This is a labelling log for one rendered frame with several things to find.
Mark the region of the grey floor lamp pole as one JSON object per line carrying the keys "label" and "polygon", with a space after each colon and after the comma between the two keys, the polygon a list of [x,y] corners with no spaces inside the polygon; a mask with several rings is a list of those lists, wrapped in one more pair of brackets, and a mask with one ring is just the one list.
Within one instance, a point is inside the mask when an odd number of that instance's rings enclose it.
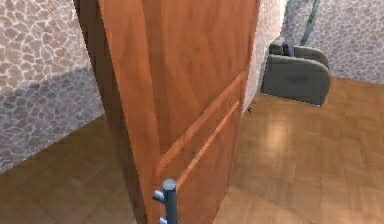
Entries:
{"label": "grey floor lamp pole", "polygon": [[314,0],[313,1],[312,9],[311,9],[309,17],[307,19],[303,36],[302,36],[302,38],[300,40],[300,45],[301,46],[305,46],[306,45],[306,43],[308,41],[308,38],[309,38],[309,36],[310,36],[310,34],[311,34],[312,30],[313,30],[314,21],[315,21],[315,18],[316,18],[316,14],[317,14],[318,8],[320,6],[320,2],[321,2],[321,0]]}

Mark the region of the grey green sofa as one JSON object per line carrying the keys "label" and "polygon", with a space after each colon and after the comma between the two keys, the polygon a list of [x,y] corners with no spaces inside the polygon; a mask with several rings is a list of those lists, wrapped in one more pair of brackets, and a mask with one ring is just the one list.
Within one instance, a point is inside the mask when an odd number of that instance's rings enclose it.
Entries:
{"label": "grey green sofa", "polygon": [[278,36],[268,48],[261,92],[322,106],[330,89],[326,54]]}

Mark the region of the brown wooden room door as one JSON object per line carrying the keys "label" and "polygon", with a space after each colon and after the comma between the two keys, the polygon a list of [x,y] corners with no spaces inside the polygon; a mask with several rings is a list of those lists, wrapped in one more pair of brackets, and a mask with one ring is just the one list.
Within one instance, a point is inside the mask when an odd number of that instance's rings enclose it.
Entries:
{"label": "brown wooden room door", "polygon": [[227,192],[261,0],[72,0],[137,224],[177,188],[178,224]]}

